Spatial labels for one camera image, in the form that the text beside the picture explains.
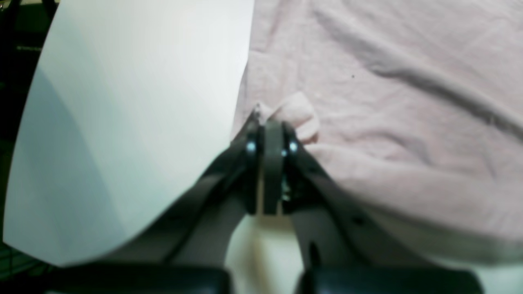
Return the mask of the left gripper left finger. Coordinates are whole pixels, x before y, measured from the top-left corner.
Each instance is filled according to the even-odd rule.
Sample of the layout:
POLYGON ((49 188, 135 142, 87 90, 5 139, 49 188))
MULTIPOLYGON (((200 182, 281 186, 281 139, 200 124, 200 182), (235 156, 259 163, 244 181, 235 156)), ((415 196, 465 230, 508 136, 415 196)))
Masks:
POLYGON ((51 272, 43 294, 232 294, 225 261, 237 226, 257 211, 264 128, 248 119, 231 145, 144 233, 123 261, 51 272))

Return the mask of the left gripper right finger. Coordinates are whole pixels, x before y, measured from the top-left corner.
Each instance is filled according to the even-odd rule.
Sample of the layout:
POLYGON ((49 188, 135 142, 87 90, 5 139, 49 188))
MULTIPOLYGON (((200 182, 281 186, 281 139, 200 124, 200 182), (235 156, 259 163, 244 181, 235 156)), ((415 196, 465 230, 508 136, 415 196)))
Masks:
POLYGON ((268 123, 268 214, 289 216, 304 272, 298 294, 481 294, 468 270, 430 262, 377 225, 306 152, 268 123))

